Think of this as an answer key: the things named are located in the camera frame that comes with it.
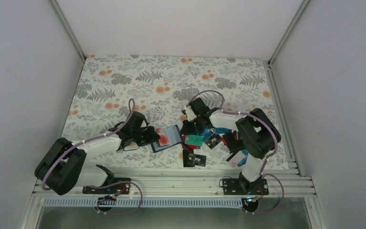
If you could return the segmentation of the dark blue card holder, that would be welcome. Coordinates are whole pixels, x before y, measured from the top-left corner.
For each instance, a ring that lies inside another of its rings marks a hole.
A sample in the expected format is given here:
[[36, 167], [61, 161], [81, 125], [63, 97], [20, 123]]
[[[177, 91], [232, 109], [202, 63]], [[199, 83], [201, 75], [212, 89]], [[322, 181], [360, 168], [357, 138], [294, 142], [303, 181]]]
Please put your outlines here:
[[152, 151], [154, 153], [180, 145], [183, 142], [183, 137], [178, 125], [171, 125], [166, 128], [156, 128], [155, 131], [160, 136], [160, 139], [151, 143]]

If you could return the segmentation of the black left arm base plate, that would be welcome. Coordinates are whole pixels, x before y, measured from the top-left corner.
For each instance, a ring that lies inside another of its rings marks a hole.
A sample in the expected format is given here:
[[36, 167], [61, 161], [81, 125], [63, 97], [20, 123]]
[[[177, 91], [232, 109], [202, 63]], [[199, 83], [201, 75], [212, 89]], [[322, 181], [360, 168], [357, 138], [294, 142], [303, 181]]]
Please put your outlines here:
[[131, 179], [127, 177], [116, 177], [110, 181], [106, 181], [102, 187], [93, 188], [85, 186], [82, 189], [83, 194], [97, 194], [97, 195], [113, 195], [113, 194], [129, 194], [131, 187]]

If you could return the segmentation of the white floral VIP card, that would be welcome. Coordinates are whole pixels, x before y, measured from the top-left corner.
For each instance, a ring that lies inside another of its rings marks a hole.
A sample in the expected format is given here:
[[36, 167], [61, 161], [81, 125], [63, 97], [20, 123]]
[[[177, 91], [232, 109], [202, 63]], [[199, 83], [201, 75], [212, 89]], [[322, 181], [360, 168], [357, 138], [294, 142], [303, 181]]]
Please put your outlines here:
[[160, 138], [157, 140], [156, 144], [158, 147], [161, 146], [167, 146], [169, 144], [169, 140], [166, 134], [165, 128], [156, 128], [156, 133], [160, 136]]

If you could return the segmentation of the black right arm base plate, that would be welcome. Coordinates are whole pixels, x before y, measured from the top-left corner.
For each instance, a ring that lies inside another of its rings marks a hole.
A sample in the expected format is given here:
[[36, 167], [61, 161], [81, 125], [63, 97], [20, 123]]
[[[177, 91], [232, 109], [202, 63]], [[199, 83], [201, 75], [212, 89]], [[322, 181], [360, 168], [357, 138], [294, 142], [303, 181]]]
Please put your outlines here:
[[254, 182], [248, 182], [246, 179], [223, 178], [221, 186], [225, 195], [269, 194], [267, 180], [261, 177]]

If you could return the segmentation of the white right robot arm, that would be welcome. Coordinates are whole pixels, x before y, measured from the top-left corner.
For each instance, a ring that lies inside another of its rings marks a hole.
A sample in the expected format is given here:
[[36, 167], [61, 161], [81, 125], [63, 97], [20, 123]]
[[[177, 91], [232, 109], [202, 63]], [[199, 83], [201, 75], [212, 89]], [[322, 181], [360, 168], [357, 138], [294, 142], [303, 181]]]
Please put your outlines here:
[[239, 188], [244, 194], [257, 189], [257, 179], [266, 165], [267, 159], [278, 150], [282, 137], [263, 110], [255, 108], [250, 112], [226, 111], [206, 108], [196, 114], [189, 106], [182, 110], [187, 120], [183, 122], [181, 133], [199, 134], [205, 127], [225, 128], [239, 134], [239, 141], [248, 151], [246, 163], [240, 173]]

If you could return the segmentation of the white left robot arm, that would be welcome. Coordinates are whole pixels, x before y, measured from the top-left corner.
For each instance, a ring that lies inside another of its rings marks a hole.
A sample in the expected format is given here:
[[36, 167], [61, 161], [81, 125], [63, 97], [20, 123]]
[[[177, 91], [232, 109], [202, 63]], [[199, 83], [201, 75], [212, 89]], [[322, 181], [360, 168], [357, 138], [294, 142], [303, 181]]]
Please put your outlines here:
[[57, 139], [37, 165], [34, 175], [42, 182], [43, 190], [53, 190], [58, 195], [74, 187], [96, 187], [101, 193], [108, 193], [113, 188], [114, 174], [94, 158], [123, 150], [132, 143], [146, 146], [160, 138], [143, 114], [130, 112], [124, 122], [97, 137], [77, 143], [64, 137]]

